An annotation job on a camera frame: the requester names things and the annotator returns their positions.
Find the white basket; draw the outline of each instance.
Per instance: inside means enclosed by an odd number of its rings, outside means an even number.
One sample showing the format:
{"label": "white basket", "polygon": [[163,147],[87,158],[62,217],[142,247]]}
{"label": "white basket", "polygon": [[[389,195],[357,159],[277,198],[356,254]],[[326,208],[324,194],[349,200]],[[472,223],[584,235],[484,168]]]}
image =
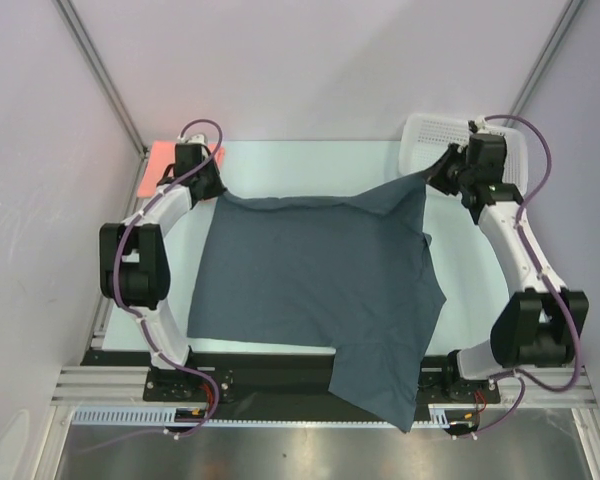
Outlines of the white basket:
{"label": "white basket", "polygon": [[[505,183],[513,183],[520,193],[527,192],[528,159],[524,135],[513,128],[488,125],[487,129],[507,140],[505,160]],[[427,114],[412,114],[407,119],[400,142],[400,164],[402,175],[423,170],[435,163],[447,150],[450,143],[469,141],[467,120]]]}

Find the light blue table surface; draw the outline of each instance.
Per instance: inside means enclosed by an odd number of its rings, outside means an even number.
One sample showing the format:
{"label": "light blue table surface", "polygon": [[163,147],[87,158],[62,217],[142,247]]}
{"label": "light blue table surface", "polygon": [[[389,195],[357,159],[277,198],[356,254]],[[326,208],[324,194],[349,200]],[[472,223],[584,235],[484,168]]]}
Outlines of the light blue table surface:
{"label": "light blue table surface", "polygon": [[[347,196],[398,176],[400,142],[293,141],[226,142],[221,169],[227,188],[241,197]],[[424,230],[447,302],[427,350],[446,355],[489,338],[508,301],[504,276],[487,239],[456,198],[427,193]],[[186,332],[191,296],[215,202],[196,205],[166,238],[171,268],[169,304]],[[249,353],[327,353],[325,347],[189,339],[194,351]],[[113,307],[103,349],[148,350],[136,323]]]}

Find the dark gray cloth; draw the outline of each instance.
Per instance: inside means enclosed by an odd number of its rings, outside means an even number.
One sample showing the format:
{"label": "dark gray cloth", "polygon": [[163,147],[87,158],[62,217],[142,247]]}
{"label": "dark gray cloth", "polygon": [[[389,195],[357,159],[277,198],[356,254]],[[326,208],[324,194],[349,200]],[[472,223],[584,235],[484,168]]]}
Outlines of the dark gray cloth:
{"label": "dark gray cloth", "polygon": [[188,335],[335,347],[329,390],[410,429],[445,301],[422,232],[425,183],[354,197],[218,199]]}

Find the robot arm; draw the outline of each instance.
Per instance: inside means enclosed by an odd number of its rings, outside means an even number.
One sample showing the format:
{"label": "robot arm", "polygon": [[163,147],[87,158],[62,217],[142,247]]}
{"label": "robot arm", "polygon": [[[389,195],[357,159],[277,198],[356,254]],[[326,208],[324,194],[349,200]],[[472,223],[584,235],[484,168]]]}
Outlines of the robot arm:
{"label": "robot arm", "polygon": [[[509,289],[509,303],[496,320],[490,339],[451,354],[457,374],[465,379],[484,379],[522,364],[561,366],[573,359],[566,320],[536,263],[565,301],[578,334],[589,306],[585,294],[568,290],[549,265],[526,211],[519,214],[520,192],[515,185],[502,182],[506,155],[504,137],[477,132],[467,146],[451,144],[440,160],[422,172],[433,188],[447,195],[461,194],[462,204],[491,243]],[[523,229],[527,244],[519,229]]]}
{"label": "robot arm", "polygon": [[[174,176],[178,177],[195,168],[208,155],[209,150],[202,136],[176,144]],[[173,178],[163,180],[161,183],[170,183]],[[162,352],[178,365],[186,364],[189,346],[185,335],[178,329],[166,298],[171,275],[164,238],[199,200],[216,197],[224,190],[215,162],[206,165],[182,185],[170,189],[165,184],[159,186],[154,197],[147,202],[156,202],[155,206],[141,215],[125,246],[120,267],[120,290],[124,304],[142,315],[139,319],[136,314],[130,314],[139,325],[140,320],[145,320],[148,341],[155,347],[152,349]],[[113,265],[116,250],[122,232],[137,215],[135,213],[121,223],[105,224],[100,229],[100,289],[105,297],[114,298]],[[159,369],[173,369],[157,355],[152,356],[152,364]]]}

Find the white wall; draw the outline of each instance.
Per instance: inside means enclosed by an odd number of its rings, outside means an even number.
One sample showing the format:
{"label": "white wall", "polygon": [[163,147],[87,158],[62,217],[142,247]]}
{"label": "white wall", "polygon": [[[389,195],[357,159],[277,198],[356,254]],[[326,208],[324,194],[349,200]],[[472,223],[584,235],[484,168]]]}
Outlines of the white wall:
{"label": "white wall", "polygon": [[98,228],[137,162],[52,2],[1,1],[0,431],[29,411],[25,463],[86,340]]}
{"label": "white wall", "polygon": [[[524,113],[555,157],[531,221],[560,275],[589,296],[584,355],[600,404],[600,0],[585,6]],[[533,181],[544,158],[537,144],[531,152]]]}
{"label": "white wall", "polygon": [[389,140],[508,110],[567,0],[74,0],[146,141]]}

